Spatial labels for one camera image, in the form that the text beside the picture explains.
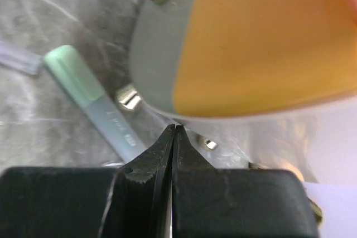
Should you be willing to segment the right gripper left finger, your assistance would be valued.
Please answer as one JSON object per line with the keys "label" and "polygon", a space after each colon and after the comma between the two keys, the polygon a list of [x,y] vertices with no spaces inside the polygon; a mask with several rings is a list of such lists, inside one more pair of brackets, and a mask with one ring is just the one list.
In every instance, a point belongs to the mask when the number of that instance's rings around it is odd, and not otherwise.
{"label": "right gripper left finger", "polygon": [[2,237],[168,237],[175,126],[121,167],[11,167]]}

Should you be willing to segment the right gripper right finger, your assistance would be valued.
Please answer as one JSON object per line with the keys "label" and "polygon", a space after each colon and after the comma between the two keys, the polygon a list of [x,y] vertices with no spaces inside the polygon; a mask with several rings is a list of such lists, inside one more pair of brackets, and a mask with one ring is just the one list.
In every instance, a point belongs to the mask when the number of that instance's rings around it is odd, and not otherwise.
{"label": "right gripper right finger", "polygon": [[174,237],[318,237],[302,183],[290,171],[217,169],[176,127]]}

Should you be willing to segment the green highlighter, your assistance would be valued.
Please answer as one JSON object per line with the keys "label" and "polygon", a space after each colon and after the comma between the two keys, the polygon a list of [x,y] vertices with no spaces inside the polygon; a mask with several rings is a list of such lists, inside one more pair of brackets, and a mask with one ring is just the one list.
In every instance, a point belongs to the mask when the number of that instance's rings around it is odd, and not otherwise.
{"label": "green highlighter", "polygon": [[60,46],[44,62],[122,160],[128,163],[147,149],[74,47]]}

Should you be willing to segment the yellow drawer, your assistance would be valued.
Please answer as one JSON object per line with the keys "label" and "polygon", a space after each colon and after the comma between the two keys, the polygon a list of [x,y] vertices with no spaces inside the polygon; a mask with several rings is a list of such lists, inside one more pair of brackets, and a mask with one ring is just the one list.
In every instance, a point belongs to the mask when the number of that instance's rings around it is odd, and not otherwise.
{"label": "yellow drawer", "polygon": [[173,107],[238,116],[356,94],[349,0],[194,0]]}

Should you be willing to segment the black thin pen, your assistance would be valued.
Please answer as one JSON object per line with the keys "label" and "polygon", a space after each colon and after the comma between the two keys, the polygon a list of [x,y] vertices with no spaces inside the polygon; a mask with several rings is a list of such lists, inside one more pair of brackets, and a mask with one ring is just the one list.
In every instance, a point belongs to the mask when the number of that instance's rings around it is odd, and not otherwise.
{"label": "black thin pen", "polygon": [[1,65],[36,76],[42,68],[42,57],[1,41]]}

